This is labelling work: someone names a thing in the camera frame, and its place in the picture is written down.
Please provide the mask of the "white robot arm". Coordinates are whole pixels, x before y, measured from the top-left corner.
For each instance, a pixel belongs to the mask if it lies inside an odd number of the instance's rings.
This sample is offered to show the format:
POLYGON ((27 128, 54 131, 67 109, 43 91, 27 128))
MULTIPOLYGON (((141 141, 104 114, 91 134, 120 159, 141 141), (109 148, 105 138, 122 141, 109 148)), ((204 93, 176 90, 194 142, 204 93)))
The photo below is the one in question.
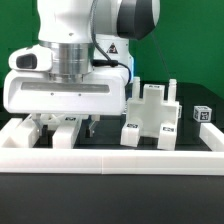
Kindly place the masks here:
POLYGON ((10 113, 121 115, 127 65, 97 35, 140 40, 156 27, 160 0, 37 0, 39 43, 9 57, 3 105, 10 113))

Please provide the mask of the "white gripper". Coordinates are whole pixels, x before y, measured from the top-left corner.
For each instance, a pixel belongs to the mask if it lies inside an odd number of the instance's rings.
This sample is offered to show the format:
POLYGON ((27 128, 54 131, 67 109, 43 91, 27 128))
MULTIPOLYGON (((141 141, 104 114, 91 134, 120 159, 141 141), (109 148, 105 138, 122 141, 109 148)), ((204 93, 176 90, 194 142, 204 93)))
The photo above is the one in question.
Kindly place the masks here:
POLYGON ((40 137, 47 135, 40 114, 91 115, 86 127, 86 137, 91 138, 99 115, 124 111, 128 77, 125 68, 106 67, 86 74, 80 83, 56 83, 46 72, 12 70, 5 79, 3 105, 10 113, 33 113, 40 137))

